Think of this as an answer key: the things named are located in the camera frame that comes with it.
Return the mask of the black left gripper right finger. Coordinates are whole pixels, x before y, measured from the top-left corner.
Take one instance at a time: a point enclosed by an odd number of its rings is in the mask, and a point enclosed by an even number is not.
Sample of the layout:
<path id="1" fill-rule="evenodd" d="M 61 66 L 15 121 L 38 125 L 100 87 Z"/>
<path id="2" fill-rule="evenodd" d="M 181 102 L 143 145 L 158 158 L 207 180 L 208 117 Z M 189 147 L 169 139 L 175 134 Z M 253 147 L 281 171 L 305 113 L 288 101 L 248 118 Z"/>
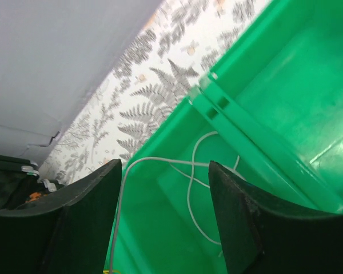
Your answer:
<path id="1" fill-rule="evenodd" d="M 209 185 L 228 273 L 343 273 L 343 214 L 281 199 L 217 162 Z"/>

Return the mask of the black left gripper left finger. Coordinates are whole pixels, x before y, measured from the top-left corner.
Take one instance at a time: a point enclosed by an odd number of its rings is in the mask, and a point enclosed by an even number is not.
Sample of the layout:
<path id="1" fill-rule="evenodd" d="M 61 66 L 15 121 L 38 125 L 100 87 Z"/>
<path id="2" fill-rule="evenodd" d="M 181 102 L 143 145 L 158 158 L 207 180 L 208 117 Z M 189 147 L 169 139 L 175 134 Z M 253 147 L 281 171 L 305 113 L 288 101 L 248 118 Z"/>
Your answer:
<path id="1" fill-rule="evenodd" d="M 113 159 L 15 209 L 0 209 L 0 273 L 102 273 L 122 180 Z"/>

